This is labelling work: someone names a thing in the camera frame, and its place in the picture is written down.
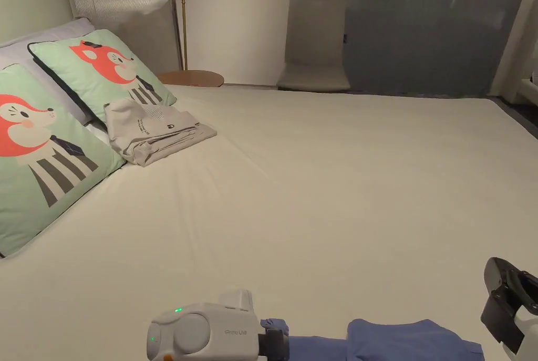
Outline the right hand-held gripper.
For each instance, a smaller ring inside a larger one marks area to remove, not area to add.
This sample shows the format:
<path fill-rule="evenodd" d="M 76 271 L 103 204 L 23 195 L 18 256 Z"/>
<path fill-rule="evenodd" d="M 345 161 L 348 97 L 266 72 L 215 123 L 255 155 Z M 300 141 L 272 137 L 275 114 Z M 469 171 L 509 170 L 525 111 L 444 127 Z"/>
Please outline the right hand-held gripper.
<path fill-rule="evenodd" d="M 489 297 L 482 323 L 510 360 L 537 360 L 537 277 L 492 257 L 484 283 Z"/>

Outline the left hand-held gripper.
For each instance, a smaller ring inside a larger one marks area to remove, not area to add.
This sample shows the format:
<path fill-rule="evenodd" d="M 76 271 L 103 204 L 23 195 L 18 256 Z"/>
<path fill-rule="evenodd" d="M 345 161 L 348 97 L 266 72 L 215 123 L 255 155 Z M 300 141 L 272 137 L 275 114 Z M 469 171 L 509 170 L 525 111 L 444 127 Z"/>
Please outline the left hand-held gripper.
<path fill-rule="evenodd" d="M 148 360 L 289 360 L 289 339 L 264 328 L 252 293 L 232 290 L 218 303 L 195 303 L 154 318 L 147 333 Z"/>

